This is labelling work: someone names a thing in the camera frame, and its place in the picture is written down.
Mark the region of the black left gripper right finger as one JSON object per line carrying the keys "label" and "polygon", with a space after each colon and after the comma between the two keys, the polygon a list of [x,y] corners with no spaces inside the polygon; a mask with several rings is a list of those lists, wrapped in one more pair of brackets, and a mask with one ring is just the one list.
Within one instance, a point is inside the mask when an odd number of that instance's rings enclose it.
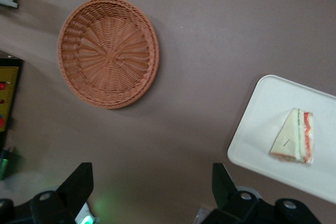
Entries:
{"label": "black left gripper right finger", "polygon": [[207,224],[254,223],[259,200],[246,190],[238,190],[222,163],[212,166],[212,192],[217,204],[203,221]]}

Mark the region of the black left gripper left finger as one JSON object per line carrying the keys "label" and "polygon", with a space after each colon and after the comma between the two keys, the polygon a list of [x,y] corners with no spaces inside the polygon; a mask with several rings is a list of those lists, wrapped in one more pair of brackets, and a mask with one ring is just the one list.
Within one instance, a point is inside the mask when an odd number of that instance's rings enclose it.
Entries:
{"label": "black left gripper left finger", "polygon": [[81,163],[56,190],[44,191],[30,200],[33,223],[75,223],[92,191],[92,164]]}

